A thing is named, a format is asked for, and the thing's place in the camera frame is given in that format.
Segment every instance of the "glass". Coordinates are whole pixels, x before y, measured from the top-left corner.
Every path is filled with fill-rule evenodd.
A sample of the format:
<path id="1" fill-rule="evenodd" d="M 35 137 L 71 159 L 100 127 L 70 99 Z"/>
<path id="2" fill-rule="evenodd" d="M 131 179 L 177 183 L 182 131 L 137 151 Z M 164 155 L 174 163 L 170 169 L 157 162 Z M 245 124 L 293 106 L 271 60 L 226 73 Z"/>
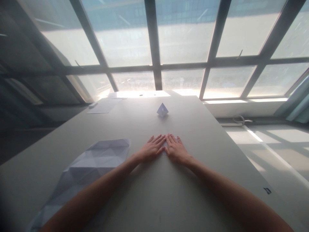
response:
<path id="1" fill-rule="evenodd" d="M 174 90 L 181 95 L 200 95 L 205 69 L 162 71 L 163 90 Z"/>
<path id="2" fill-rule="evenodd" d="M 69 0 L 22 1 L 65 66 L 99 64 Z"/>
<path id="3" fill-rule="evenodd" d="M 217 57 L 258 55 L 286 0 L 232 0 Z"/>
<path id="4" fill-rule="evenodd" d="M 58 76 L 23 78 L 48 104 L 79 104 Z"/>
<path id="5" fill-rule="evenodd" d="M 156 0 L 162 64 L 207 61 L 219 0 Z"/>
<path id="6" fill-rule="evenodd" d="M 0 59 L 15 72 L 43 72 L 52 69 L 18 25 L 2 11 L 0 45 Z"/>
<path id="7" fill-rule="evenodd" d="M 267 65 L 248 97 L 283 96 L 308 67 L 309 63 Z"/>
<path id="8" fill-rule="evenodd" d="M 204 99 L 240 97 L 255 66 L 210 69 Z"/>
<path id="9" fill-rule="evenodd" d="M 106 74 L 67 76 L 86 103 L 97 102 L 114 92 Z"/>
<path id="10" fill-rule="evenodd" d="M 142 0 L 82 0 L 109 67 L 151 65 Z"/>
<path id="11" fill-rule="evenodd" d="M 309 1 L 306 1 L 272 59 L 309 56 Z"/>
<path id="12" fill-rule="evenodd" d="M 34 105 L 40 105 L 43 104 L 43 102 L 40 101 L 40 99 L 37 98 L 24 84 L 19 82 L 16 79 L 10 78 L 5 79 L 6 82 L 8 82 L 14 89 L 16 89 L 23 97 L 28 99 L 32 104 Z"/>
<path id="13" fill-rule="evenodd" d="M 153 72 L 113 73 L 119 91 L 155 90 Z"/>

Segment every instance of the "white paper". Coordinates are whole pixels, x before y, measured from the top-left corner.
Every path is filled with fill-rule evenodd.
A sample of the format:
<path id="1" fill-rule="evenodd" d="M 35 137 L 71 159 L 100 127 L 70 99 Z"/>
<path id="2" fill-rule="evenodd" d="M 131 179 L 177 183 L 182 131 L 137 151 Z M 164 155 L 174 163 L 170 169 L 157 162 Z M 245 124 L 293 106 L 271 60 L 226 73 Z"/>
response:
<path id="1" fill-rule="evenodd" d="M 168 110 L 165 107 L 165 105 L 162 103 L 161 106 L 159 107 L 158 111 L 157 111 L 158 115 L 160 115 L 161 117 L 164 117 L 165 115 L 167 115 Z"/>
<path id="2" fill-rule="evenodd" d="M 90 109 L 87 113 L 108 113 L 122 99 L 119 98 L 102 98 L 98 104 Z"/>
<path id="3" fill-rule="evenodd" d="M 50 199 L 30 222 L 26 231 L 40 229 L 79 191 L 122 164 L 128 155 L 129 145 L 128 139 L 99 141 L 78 156 L 63 171 Z"/>

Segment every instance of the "wall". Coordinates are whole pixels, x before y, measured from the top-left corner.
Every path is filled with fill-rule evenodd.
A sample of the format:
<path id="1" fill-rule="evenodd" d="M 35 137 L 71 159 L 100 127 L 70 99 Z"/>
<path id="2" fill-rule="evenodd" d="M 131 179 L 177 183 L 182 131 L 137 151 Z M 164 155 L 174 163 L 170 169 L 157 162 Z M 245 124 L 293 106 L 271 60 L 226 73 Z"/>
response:
<path id="1" fill-rule="evenodd" d="M 273 116 L 276 110 L 286 100 L 287 98 L 278 98 L 246 101 L 205 101 L 203 103 L 215 118 L 232 118 L 234 115 L 242 115 L 244 117 L 267 117 Z"/>

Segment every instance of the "white table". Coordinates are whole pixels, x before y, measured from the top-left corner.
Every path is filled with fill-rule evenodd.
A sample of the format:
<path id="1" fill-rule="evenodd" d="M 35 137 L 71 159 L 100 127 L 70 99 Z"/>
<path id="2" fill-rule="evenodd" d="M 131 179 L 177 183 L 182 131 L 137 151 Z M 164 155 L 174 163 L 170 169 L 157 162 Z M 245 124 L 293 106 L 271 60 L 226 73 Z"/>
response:
<path id="1" fill-rule="evenodd" d="M 130 156 L 152 135 L 173 133 L 196 159 L 262 199 L 295 231 L 305 231 L 196 96 L 173 91 L 151 95 L 122 100 L 108 114 L 85 110 L 0 166 L 1 191 L 20 230 L 47 201 L 62 171 L 91 144 L 129 138 Z M 165 118 L 156 114 L 161 103 L 169 110 Z M 238 230 L 237 226 L 190 171 L 161 156 L 138 167 L 116 191 L 102 227 L 105 231 L 226 231 Z"/>

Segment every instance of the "metal frame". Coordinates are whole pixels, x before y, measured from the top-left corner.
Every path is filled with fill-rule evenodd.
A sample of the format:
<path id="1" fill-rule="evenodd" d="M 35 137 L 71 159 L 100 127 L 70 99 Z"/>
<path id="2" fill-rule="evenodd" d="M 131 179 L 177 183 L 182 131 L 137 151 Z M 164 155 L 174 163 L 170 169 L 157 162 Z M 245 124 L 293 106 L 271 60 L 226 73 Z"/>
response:
<path id="1" fill-rule="evenodd" d="M 92 46 L 93 51 L 99 61 L 99 65 L 89 65 L 89 66 L 64 66 L 58 56 L 55 54 L 53 49 L 50 47 L 49 43 L 41 32 L 36 27 L 35 23 L 27 15 L 24 9 L 19 4 L 18 0 L 3 0 L 0 6 L 10 15 L 10 17 L 17 23 L 22 32 L 29 38 L 29 40 L 35 45 L 35 47 L 40 51 L 44 59 L 52 67 L 52 71 L 47 72 L 37 72 L 37 73 L 16 73 L 10 67 L 8 67 L 5 62 L 4 68 L 7 69 L 8 73 L 0 74 L 2 78 L 15 78 L 21 79 L 23 77 L 42 77 L 42 76 L 59 76 L 68 86 L 70 91 L 79 100 L 80 105 L 86 105 L 82 97 L 78 94 L 76 89 L 66 78 L 66 75 L 91 75 L 91 74 L 103 74 L 105 73 L 113 87 L 114 91 L 118 91 L 117 85 L 113 78 L 113 73 L 127 73 L 127 72 L 146 72 L 153 71 L 155 89 L 162 90 L 162 70 L 185 70 L 185 69 L 205 69 L 201 90 L 200 99 L 205 101 L 213 100 L 244 100 L 252 99 L 248 97 L 252 87 L 258 80 L 260 74 L 266 67 L 270 64 L 288 64 L 288 63 L 304 63 L 309 62 L 309 57 L 300 58 L 285 58 L 285 59 L 271 59 L 271 56 L 275 52 L 276 48 L 280 44 L 284 35 L 288 31 L 290 25 L 293 23 L 294 19 L 298 15 L 305 0 L 287 0 L 277 22 L 275 23 L 270 35 L 264 43 L 259 55 L 257 56 L 240 56 L 240 57 L 216 57 L 218 47 L 220 44 L 220 39 L 223 33 L 226 18 L 229 12 L 229 7 L 231 0 L 221 0 L 217 19 L 214 27 L 214 33 L 212 36 L 212 41 L 209 49 L 209 54 L 207 62 L 201 63 L 182 63 L 182 64 L 161 64 L 160 63 L 160 47 L 159 47 L 159 37 L 158 37 L 158 27 L 156 19 L 156 7 L 155 0 L 145 0 L 145 10 L 147 18 L 147 26 L 149 33 L 149 42 L 151 50 L 152 65 L 143 66 L 130 66 L 130 67 L 108 67 L 106 59 L 104 58 L 102 49 L 98 43 L 96 35 L 93 31 L 91 23 L 88 19 L 87 13 L 83 7 L 80 0 L 70 0 L 70 3 L 84 29 L 87 38 Z M 207 85 L 207 80 L 211 68 L 219 67 L 242 67 L 242 66 L 256 66 L 252 76 L 250 77 L 248 83 L 246 84 L 243 93 L 238 98 L 218 98 L 218 99 L 204 99 L 204 93 Z M 254 98 L 282 98 L 289 96 L 295 88 L 303 81 L 304 78 L 309 74 L 309 69 L 299 78 L 298 81 L 287 91 L 284 96 L 265 96 L 265 97 L 254 97 Z"/>

